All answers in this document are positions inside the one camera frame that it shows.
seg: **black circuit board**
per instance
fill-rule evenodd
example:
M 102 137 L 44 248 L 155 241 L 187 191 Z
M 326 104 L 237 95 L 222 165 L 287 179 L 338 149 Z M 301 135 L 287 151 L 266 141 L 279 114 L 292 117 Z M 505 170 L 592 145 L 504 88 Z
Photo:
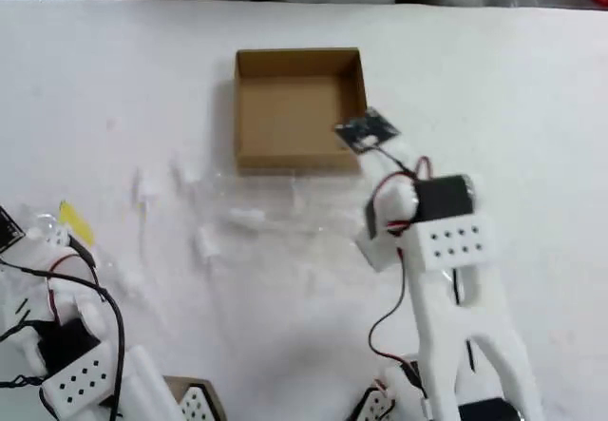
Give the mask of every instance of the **black circuit board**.
M 373 150 L 375 145 L 401 134 L 373 107 L 369 107 L 361 118 L 337 124 L 334 131 L 356 155 Z
M 0 253 L 11 247 L 24 236 L 19 225 L 0 207 Z

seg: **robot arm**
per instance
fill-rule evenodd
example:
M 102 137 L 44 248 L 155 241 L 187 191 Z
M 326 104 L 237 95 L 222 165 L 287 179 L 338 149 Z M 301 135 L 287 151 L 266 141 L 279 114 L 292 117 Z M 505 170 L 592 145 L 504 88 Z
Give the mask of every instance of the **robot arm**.
M 23 232 L 2 208 L 0 219 L 4 323 L 7 329 L 28 325 L 8 340 L 43 380 L 41 401 L 51 415 L 69 421 L 114 420 L 116 406 L 117 415 L 133 421 L 221 418 L 221 408 L 204 387 L 190 387 L 178 403 L 145 349 L 124 349 L 122 317 L 111 296 L 103 288 L 91 289 L 93 281 L 83 286 L 65 275 L 97 281 L 92 256 L 74 244 L 64 226 L 34 223 Z M 65 265 L 61 274 L 59 264 Z M 32 277 L 46 271 L 57 275 Z M 102 315 L 107 304 L 116 313 L 118 334 Z
M 365 207 L 366 226 L 357 236 L 359 249 L 378 271 L 397 260 L 399 249 L 408 271 L 427 419 L 542 421 L 535 379 L 495 266 L 491 222 L 475 201 L 470 178 L 420 179 L 399 131 L 373 109 L 340 125 L 336 133 L 376 185 Z M 462 278 L 470 288 L 463 302 L 450 296 L 445 274 Z M 504 398 L 459 405 L 454 388 L 462 350 L 470 339 L 497 371 Z M 397 375 L 407 381 L 404 372 Z M 406 404 L 399 385 L 392 386 L 397 407 Z

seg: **white tablecloth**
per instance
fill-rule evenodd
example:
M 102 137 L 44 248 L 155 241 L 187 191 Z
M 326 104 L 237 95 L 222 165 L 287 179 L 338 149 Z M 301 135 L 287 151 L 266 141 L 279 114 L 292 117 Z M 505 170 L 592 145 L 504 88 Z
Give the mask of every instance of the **white tablecloth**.
M 382 364 L 366 334 L 398 274 L 374 274 L 348 244 L 357 201 L 328 219 L 341 181 L 278 181 L 287 232 L 239 229 L 228 244 L 214 227 L 224 206 L 265 197 L 228 174 L 236 50 L 330 46 L 361 49 L 368 102 L 437 172 L 483 177 L 547 419 L 605 418 L 608 13 L 3 1 L 0 27 L 0 202 L 73 202 L 141 277 L 143 300 L 117 292 L 128 342 L 165 374 L 211 379 L 229 419 L 342 419 Z M 173 187 L 176 159 L 202 175 L 196 210 Z M 138 171 L 154 193 L 143 233 Z M 301 229 L 284 220 L 294 204 L 312 211 Z M 219 239 L 211 268 L 188 243 L 197 220 Z M 415 351 L 407 302 L 377 343 Z M 28 373 L 10 345 L 0 353 L 2 379 Z M 44 418 L 34 391 L 0 392 L 0 406 Z

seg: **yellow tag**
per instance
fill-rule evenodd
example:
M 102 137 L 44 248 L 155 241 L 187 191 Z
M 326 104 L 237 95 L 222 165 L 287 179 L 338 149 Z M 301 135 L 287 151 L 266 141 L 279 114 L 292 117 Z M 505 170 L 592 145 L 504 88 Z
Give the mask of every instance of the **yellow tag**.
M 88 225 L 85 219 L 83 219 L 76 209 L 67 201 L 61 201 L 59 204 L 59 222 L 67 223 L 71 226 L 74 234 L 82 239 L 88 246 L 92 246 L 95 243 L 95 236 L 93 230 Z

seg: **open cardboard box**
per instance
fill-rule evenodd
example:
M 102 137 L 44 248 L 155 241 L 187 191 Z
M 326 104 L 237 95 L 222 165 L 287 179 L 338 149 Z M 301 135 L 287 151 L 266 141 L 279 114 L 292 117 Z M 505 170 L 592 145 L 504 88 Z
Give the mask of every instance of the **open cardboard box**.
M 357 48 L 237 52 L 238 168 L 356 170 L 333 127 L 367 108 Z

